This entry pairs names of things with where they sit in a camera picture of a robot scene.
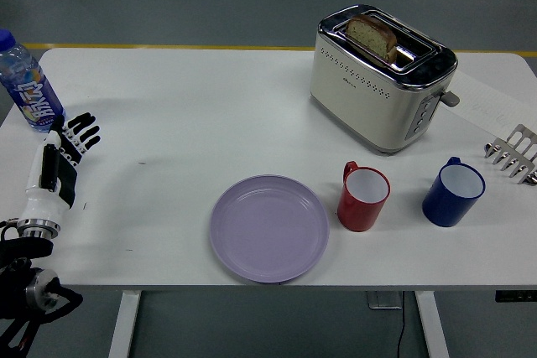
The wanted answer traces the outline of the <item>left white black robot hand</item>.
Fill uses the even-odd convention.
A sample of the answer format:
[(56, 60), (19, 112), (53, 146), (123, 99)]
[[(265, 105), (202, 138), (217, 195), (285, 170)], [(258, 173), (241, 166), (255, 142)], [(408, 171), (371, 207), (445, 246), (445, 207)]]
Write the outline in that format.
[(96, 117), (82, 113), (69, 121), (57, 117), (38, 146), (25, 190), (27, 204), (18, 221), (60, 223), (76, 197), (77, 166), (100, 141)]

